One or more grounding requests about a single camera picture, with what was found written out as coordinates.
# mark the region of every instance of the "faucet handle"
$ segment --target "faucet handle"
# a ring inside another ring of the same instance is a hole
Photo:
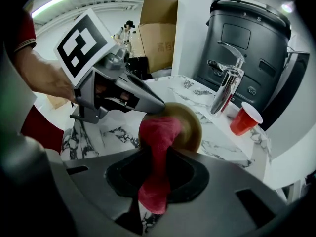
[[[245,58],[243,57],[242,53],[235,47],[227,44],[226,42],[223,42],[223,41],[218,41],[217,42],[218,44],[222,45],[224,48],[226,48],[227,50],[229,50],[233,55],[234,57],[237,58],[237,61],[236,61],[236,68],[237,69],[241,69],[243,63],[245,63]]]

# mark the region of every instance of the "red sleeve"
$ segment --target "red sleeve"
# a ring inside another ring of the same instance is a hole
[[[16,52],[28,45],[32,48],[36,46],[36,35],[32,17],[29,13],[23,11],[21,24],[18,26],[17,34],[14,38],[13,51]]]

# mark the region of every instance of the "red towel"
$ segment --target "red towel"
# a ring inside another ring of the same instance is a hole
[[[181,131],[181,123],[173,117],[146,120],[140,125],[140,136],[152,147],[152,172],[138,191],[138,200],[154,214],[164,214],[170,193],[166,174],[166,153]]]

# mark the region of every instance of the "human arm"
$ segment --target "human arm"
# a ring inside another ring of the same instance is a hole
[[[31,90],[76,102],[73,86],[58,61],[43,59],[30,46],[18,50],[12,61]]]

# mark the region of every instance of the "black appliance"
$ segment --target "black appliance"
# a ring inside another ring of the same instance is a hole
[[[217,91],[223,73],[211,70],[207,60],[234,64],[236,58],[219,47],[221,40],[245,57],[241,83],[231,99],[237,106],[248,102],[262,111],[270,100],[287,57],[290,21],[272,7],[249,0],[213,0],[204,50],[195,80]]]

